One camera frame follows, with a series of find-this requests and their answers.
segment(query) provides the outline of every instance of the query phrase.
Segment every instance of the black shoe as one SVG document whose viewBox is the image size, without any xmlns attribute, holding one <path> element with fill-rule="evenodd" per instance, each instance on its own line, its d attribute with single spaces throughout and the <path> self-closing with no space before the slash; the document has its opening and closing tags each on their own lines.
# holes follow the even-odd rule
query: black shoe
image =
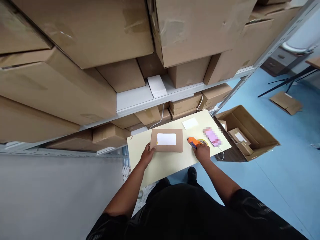
<svg viewBox="0 0 320 240">
<path fill-rule="evenodd" d="M 188 169 L 188 181 L 197 181 L 197 170 L 194 167 Z"/>
</svg>

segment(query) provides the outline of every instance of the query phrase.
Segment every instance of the blue floor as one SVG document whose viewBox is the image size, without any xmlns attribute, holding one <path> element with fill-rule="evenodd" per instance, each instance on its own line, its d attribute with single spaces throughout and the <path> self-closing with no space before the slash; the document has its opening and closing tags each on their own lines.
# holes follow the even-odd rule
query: blue floor
<svg viewBox="0 0 320 240">
<path fill-rule="evenodd" d="M 243 105 L 281 146 L 251 162 L 216 165 L 308 239 L 320 239 L 320 151 L 310 145 L 320 143 L 320 95 L 304 84 L 292 86 L 288 93 L 304 107 L 290 116 L 269 101 L 269 97 L 287 87 L 257 98 L 277 85 L 267 85 L 272 81 L 273 77 L 258 69 L 221 111 Z M 234 87 L 237 82 L 229 84 Z M 199 184 L 222 204 L 200 163 L 194 167 Z M 186 172 L 187 169 L 181 170 L 168 179 L 172 184 L 186 182 Z"/>
</svg>

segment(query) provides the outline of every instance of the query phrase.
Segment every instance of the pink phone case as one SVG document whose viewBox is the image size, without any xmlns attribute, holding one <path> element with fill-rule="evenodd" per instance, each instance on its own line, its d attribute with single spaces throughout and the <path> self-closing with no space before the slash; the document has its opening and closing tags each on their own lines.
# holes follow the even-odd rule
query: pink phone case
<svg viewBox="0 0 320 240">
<path fill-rule="evenodd" d="M 212 129 L 208 129 L 208 128 L 205 129 L 204 134 L 207 136 L 207 138 L 210 140 L 210 142 L 213 144 L 214 147 L 218 147 L 221 145 L 220 139 Z"/>
</svg>

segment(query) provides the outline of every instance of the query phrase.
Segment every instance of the hand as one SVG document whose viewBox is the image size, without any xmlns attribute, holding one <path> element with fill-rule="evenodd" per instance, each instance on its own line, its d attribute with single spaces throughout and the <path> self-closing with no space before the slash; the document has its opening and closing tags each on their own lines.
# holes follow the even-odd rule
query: hand
<svg viewBox="0 0 320 240">
<path fill-rule="evenodd" d="M 148 164 L 151 162 L 154 152 L 156 151 L 156 147 L 153 147 L 151 150 L 150 143 L 148 143 L 141 155 L 140 161 L 138 164 L 141 164 L 144 168 L 147 168 Z"/>
<path fill-rule="evenodd" d="M 197 149 L 193 148 L 196 158 L 201 163 L 202 161 L 210 160 L 210 147 L 204 144 L 198 144 Z"/>
</svg>

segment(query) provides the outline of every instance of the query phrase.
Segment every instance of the person's left hand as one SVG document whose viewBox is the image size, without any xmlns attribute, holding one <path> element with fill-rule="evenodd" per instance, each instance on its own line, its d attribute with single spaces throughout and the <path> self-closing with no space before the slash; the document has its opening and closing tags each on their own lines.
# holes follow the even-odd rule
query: person's left hand
<svg viewBox="0 0 320 240">
<path fill-rule="evenodd" d="M 151 162 L 154 152 L 156 151 L 155 147 L 153 147 L 151 150 L 149 150 L 149 147 L 150 143 L 146 145 L 138 163 L 141 164 L 144 168 L 147 168 L 148 164 Z"/>
</svg>

